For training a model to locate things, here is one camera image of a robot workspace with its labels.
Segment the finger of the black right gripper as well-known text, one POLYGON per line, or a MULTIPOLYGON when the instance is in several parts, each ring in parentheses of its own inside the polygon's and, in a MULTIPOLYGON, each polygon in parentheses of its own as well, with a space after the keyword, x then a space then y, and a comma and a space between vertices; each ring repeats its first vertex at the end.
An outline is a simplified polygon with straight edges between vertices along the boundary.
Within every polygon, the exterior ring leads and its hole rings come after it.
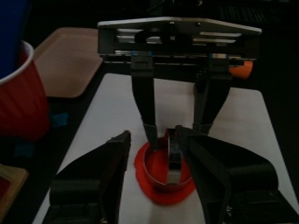
POLYGON ((233 76, 230 59, 210 56, 194 83, 193 129, 210 134, 211 126, 229 98, 233 76))
POLYGON ((154 150, 158 149, 158 128, 155 124, 155 69, 151 56, 131 57, 131 81, 135 104, 145 125, 145 133, 154 150))

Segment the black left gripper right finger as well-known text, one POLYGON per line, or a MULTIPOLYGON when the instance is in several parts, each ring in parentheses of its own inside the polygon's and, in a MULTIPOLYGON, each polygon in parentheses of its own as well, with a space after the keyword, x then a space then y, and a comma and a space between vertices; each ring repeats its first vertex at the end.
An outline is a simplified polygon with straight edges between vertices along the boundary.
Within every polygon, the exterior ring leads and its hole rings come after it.
POLYGON ((183 126, 175 132, 206 224, 299 221, 299 213, 278 190, 277 169, 266 158, 183 126))

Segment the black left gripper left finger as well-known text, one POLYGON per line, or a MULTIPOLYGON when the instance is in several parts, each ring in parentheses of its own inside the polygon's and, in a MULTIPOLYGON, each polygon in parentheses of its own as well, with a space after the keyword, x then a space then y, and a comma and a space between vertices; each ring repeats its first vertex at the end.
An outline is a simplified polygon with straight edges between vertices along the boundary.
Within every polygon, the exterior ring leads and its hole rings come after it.
POLYGON ((130 148, 126 130, 62 169, 42 224, 118 224, 130 148))

